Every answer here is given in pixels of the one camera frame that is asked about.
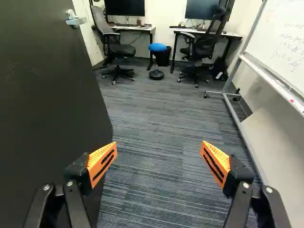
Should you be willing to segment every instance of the door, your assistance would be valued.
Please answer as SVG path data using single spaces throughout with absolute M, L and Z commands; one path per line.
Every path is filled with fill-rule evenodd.
M 19 228 L 36 187 L 62 183 L 113 130 L 80 29 L 65 23 L 72 0 L 0 4 L 0 226 Z M 99 199 L 86 199 L 93 220 Z

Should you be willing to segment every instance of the office chair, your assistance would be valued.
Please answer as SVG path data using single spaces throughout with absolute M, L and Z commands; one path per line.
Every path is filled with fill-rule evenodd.
M 185 54 L 182 59 L 188 59 L 188 61 L 192 62 L 192 65 L 186 66 L 180 71 L 180 76 L 177 82 L 181 82 L 183 78 L 190 76 L 194 79 L 194 87 L 199 87 L 197 72 L 201 68 L 201 63 L 199 66 L 196 66 L 196 62 L 201 61 L 203 58 L 212 59 L 214 46 L 218 42 L 226 24 L 223 20 L 224 16 L 225 13 L 214 15 L 208 30 L 200 38 L 196 38 L 193 34 L 188 32 L 181 32 L 185 37 L 186 43 L 189 44 L 189 47 L 180 49 L 180 52 Z
M 133 57 L 136 53 L 136 49 L 128 44 L 121 44 L 119 41 L 120 33 L 114 32 L 114 30 L 105 21 L 103 10 L 98 6 L 91 5 L 91 12 L 93 16 L 94 23 L 97 28 L 98 35 L 100 36 L 101 42 L 103 44 L 104 55 L 107 56 L 102 67 L 103 69 L 108 67 L 109 64 L 117 58 Z M 102 78 L 106 78 L 107 75 L 113 75 L 112 84 L 117 84 L 117 78 L 119 75 L 124 75 L 135 81 L 133 77 L 133 69 L 121 69 L 119 65 L 112 71 L 102 72 Z

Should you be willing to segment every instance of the white desk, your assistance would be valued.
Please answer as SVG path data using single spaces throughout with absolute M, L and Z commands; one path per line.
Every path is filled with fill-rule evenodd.
M 188 33 L 192 33 L 192 34 L 205 34 L 206 31 L 197 31 L 196 29 L 193 29 L 193 28 L 175 28 L 174 29 L 174 33 L 175 32 L 188 32 Z M 234 38 L 239 38 L 239 39 L 242 39 L 243 36 L 239 35 L 239 34 L 236 34 L 236 33 L 233 33 L 233 32 L 222 32 L 221 34 L 222 37 L 234 37 Z
M 136 31 L 146 31 L 149 32 L 149 34 L 154 34 L 156 27 L 141 27 L 141 26 L 137 26 L 137 27 L 126 27 L 126 26 L 118 26 L 118 25 L 114 25 L 111 26 L 112 29 L 115 30 L 136 30 Z
M 153 34 L 155 33 L 156 27 L 141 27 L 141 26 L 137 26 L 137 27 L 126 27 L 126 26 L 111 26 L 112 29 L 116 30 L 116 31 L 139 31 L 142 33 L 147 33 L 150 35 L 150 44 L 153 43 Z M 150 52 L 150 63 L 147 67 L 147 70 L 150 70 L 151 67 L 153 66 L 153 56 L 152 53 Z
M 175 28 L 174 29 L 174 33 L 175 33 L 175 41 L 174 41 L 174 49 L 173 49 L 173 58 L 172 58 L 172 64 L 171 64 L 171 70 L 170 73 L 173 73 L 174 71 L 174 64 L 175 64 L 175 54 L 176 54 L 176 46 L 177 46 L 177 38 L 179 36 L 179 34 L 181 32 L 188 32 L 191 34 L 197 34 L 197 35 L 203 35 L 206 33 L 206 31 L 197 31 L 196 29 L 193 28 Z M 232 32 L 222 32 L 221 37 L 227 38 L 228 39 L 228 43 L 226 45 L 224 54 L 222 56 L 223 59 L 225 59 L 228 55 L 231 43 L 233 40 L 241 40 L 243 38 L 243 36 L 236 34 L 236 33 L 232 33 Z

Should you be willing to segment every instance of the stool seat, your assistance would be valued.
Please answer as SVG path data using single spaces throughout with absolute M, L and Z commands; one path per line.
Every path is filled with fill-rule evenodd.
M 161 43 L 152 43 L 149 45 L 151 52 L 162 52 L 167 50 L 167 46 Z

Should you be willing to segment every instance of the computer monitor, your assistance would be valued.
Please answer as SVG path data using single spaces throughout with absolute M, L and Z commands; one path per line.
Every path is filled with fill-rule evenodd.
M 187 19 L 212 20 L 213 15 L 219 10 L 219 0 L 187 0 Z
M 107 15 L 144 17 L 144 0 L 104 0 Z

